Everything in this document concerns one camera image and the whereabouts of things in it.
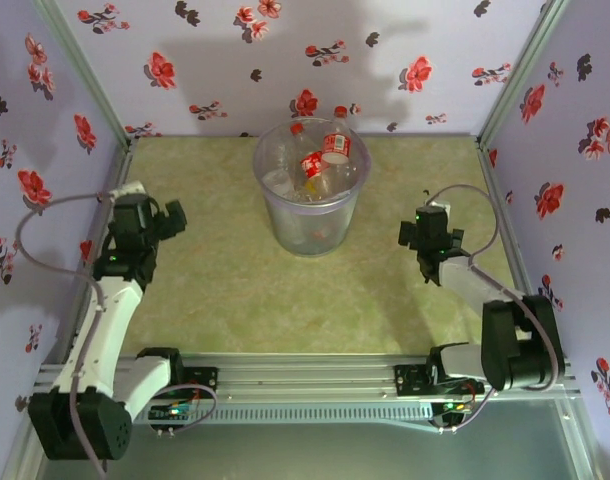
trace floor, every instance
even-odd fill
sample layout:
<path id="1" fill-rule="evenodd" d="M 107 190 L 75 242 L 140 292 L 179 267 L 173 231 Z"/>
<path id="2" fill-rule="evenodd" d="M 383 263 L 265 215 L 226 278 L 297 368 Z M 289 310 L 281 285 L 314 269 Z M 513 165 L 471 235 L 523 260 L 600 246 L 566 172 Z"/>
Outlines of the floor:
<path id="1" fill-rule="evenodd" d="M 415 253 L 397 244 L 401 220 L 453 183 L 485 187 L 470 137 L 364 139 L 372 172 L 345 242 L 307 259 L 272 236 L 251 172 L 254 138 L 144 138 L 130 167 L 164 204 L 179 199 L 186 232 L 161 244 L 154 282 L 123 353 L 173 346 L 185 353 L 409 353 L 480 337 L 480 319 L 455 294 L 425 285 Z M 474 251 L 493 214 L 471 192 L 451 191 L 450 225 Z M 480 265 L 511 276 L 500 240 Z"/>

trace metal frame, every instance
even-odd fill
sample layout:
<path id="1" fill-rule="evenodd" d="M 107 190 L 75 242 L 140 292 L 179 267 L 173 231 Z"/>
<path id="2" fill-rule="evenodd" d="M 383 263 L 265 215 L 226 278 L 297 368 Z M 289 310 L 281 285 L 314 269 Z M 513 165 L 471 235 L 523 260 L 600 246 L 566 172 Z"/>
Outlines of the metal frame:
<path id="1" fill-rule="evenodd" d="M 516 98 L 527 81 L 534 64 L 540 57 L 543 48 L 548 43 L 549 38 L 554 32 L 554 28 L 560 21 L 565 9 L 572 0 L 550 0 L 547 9 L 541 15 L 538 23 L 532 30 L 532 35 L 519 55 L 519 60 L 514 68 L 514 73 L 510 76 L 509 82 L 501 92 L 492 107 L 485 124 L 479 135 L 479 141 L 489 144 L 490 140 L 496 135 L 503 119 L 509 109 L 513 108 Z"/>
<path id="2" fill-rule="evenodd" d="M 74 67 L 74 70 L 76 70 L 78 73 L 80 80 L 85 84 L 92 98 L 101 109 L 107 123 L 116 136 L 116 140 L 118 140 L 124 149 L 127 149 L 128 139 L 123 131 L 120 121 L 118 120 L 118 116 L 112 108 L 103 87 L 92 71 L 89 62 L 85 57 L 85 53 L 78 45 L 76 38 L 72 34 L 72 31 L 68 26 L 67 19 L 61 12 L 60 8 L 58 8 L 54 0 L 33 1 L 36 10 L 38 10 L 52 34 L 65 51 L 67 59 Z"/>
<path id="3" fill-rule="evenodd" d="M 126 145 L 125 136 L 120 123 L 107 101 L 102 88 L 95 79 L 84 55 L 68 31 L 66 21 L 55 6 L 53 0 L 34 0 L 46 22 L 52 28 L 70 61 L 75 65 L 88 85 L 92 95 L 101 106 L 108 122 L 115 130 L 119 141 Z M 500 232 L 505 253 L 515 285 L 524 291 L 533 291 L 529 277 L 525 271 L 520 250 L 517 247 L 511 223 L 508 220 L 505 205 L 498 189 L 494 175 L 491 172 L 487 145 L 494 137 L 503 118 L 512 108 L 530 71 L 540 55 L 544 45 L 552 34 L 553 27 L 558 23 L 562 12 L 570 0 L 552 0 L 546 12 L 541 16 L 533 35 L 522 52 L 517 68 L 502 92 L 494 109 L 488 117 L 485 126 L 478 137 L 479 159 L 490 196 L 501 212 Z M 115 184 L 118 186 L 127 177 L 129 165 L 134 152 L 135 143 L 128 151 L 124 160 L 117 165 Z M 109 211 L 103 212 L 99 219 L 97 239 L 104 234 Z M 76 297 L 78 305 L 73 316 L 80 325 L 89 302 L 89 289 L 82 290 Z M 66 346 L 59 352 L 62 362 L 71 348 Z M 399 355 L 192 355 L 184 356 L 187 366 L 216 366 L 219 368 L 218 393 L 222 402 L 223 414 L 215 423 L 249 423 L 251 416 L 264 410 L 267 418 L 253 418 L 253 423 L 276 423 L 276 421 L 293 423 L 296 418 L 270 418 L 280 411 L 291 412 L 288 416 L 298 415 L 308 410 L 309 417 L 303 421 L 370 421 L 409 425 L 410 420 L 426 419 L 429 403 L 444 401 L 462 401 L 462 396 L 443 396 L 433 398 L 407 397 L 397 398 L 394 386 L 393 366 L 404 363 L 423 363 L 425 357 L 410 357 Z M 121 357 L 119 361 L 117 381 L 120 373 L 129 369 L 132 358 Z M 61 365 L 43 365 L 37 377 L 36 391 L 44 391 L 58 374 Z M 566 438 L 571 460 L 579 479 L 603 478 L 596 456 L 596 442 L 593 440 L 586 412 L 579 402 L 580 391 L 575 378 L 566 376 L 545 394 L 526 392 L 522 390 L 503 392 L 491 401 L 553 401 L 555 403 L 563 434 Z M 137 423 L 148 423 L 141 416 Z M 15 447 L 8 462 L 3 478 L 32 479 L 37 478 L 40 470 L 42 448 L 27 417 L 19 430 Z"/>

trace plastic bottle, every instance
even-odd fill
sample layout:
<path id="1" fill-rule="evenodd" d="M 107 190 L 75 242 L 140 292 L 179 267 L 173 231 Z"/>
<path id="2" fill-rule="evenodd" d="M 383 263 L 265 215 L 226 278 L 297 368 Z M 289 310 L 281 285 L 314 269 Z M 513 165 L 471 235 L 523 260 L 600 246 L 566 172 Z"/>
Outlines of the plastic bottle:
<path id="1" fill-rule="evenodd" d="M 303 132 L 303 124 L 295 123 L 290 127 L 294 135 L 296 158 L 307 176 L 305 187 L 313 194 L 314 201 L 331 198 L 336 193 L 327 165 L 321 159 L 318 145 Z"/>
<path id="2" fill-rule="evenodd" d="M 332 165 L 344 165 L 349 162 L 352 145 L 351 133 L 347 126 L 347 109 L 338 106 L 334 109 L 334 120 L 323 141 L 322 159 Z"/>

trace glass panel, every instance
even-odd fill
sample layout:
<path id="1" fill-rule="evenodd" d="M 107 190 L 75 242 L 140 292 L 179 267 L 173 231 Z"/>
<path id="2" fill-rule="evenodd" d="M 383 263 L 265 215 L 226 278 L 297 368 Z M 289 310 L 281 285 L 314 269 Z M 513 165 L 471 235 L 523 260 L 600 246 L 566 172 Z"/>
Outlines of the glass panel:
<path id="1" fill-rule="evenodd" d="M 386 425 L 203 426 L 173 440 L 134 431 L 110 478 L 201 480 L 551 480 L 575 478 L 550 402 L 494 401 L 456 435 Z M 95 480 L 50 462 L 43 480 Z"/>

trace white robotic arm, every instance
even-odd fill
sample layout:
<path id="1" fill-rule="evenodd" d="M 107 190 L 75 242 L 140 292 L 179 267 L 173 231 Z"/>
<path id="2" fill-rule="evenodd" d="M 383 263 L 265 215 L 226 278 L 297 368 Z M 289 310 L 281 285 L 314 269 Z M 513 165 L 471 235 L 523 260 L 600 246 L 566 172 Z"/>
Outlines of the white robotic arm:
<path id="1" fill-rule="evenodd" d="M 114 376 L 129 322 L 153 279 L 158 244 L 185 230 L 185 215 L 177 201 L 166 205 L 169 215 L 165 215 L 138 182 L 110 196 L 113 220 L 93 268 L 102 302 L 92 295 L 51 391 L 32 395 L 28 407 L 43 449 L 54 460 L 87 458 L 68 409 L 70 394 L 76 395 L 76 412 L 97 457 L 118 459 L 127 449 L 132 421 L 140 411 L 162 388 L 182 383 L 178 350 L 166 348 L 144 350 L 129 374 L 118 381 Z"/>

